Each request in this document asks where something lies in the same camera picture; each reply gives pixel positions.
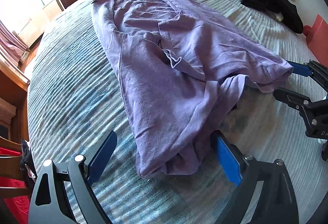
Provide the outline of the purple printed t-shirt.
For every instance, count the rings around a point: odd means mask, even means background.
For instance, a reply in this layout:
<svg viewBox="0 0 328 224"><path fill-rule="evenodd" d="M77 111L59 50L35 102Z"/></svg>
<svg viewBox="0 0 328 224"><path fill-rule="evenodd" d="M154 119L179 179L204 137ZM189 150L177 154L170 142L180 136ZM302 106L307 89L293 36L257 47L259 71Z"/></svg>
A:
<svg viewBox="0 0 328 224"><path fill-rule="evenodd" d="M195 173L244 87L270 93L292 73L286 60L193 0L95 0L92 21L143 178Z"/></svg>

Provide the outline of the pink paper bag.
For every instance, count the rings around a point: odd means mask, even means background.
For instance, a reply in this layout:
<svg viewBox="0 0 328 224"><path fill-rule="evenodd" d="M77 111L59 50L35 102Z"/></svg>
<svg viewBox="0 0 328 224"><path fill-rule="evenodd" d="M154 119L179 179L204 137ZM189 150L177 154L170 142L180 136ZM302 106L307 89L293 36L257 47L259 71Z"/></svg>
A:
<svg viewBox="0 0 328 224"><path fill-rule="evenodd" d="M306 37L306 44L318 61L327 67L328 62L328 26L323 17L319 14L313 25L305 25L303 34Z"/></svg>

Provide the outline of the red fabric on chair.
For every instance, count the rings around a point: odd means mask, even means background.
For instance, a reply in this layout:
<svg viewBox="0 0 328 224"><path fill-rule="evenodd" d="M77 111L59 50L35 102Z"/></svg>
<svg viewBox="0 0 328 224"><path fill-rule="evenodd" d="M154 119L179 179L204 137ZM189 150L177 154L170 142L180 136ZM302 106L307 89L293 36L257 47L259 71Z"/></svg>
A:
<svg viewBox="0 0 328 224"><path fill-rule="evenodd" d="M21 153L1 148L1 202L9 216L1 223L27 223L30 209L30 190L26 187L20 168Z"/></svg>

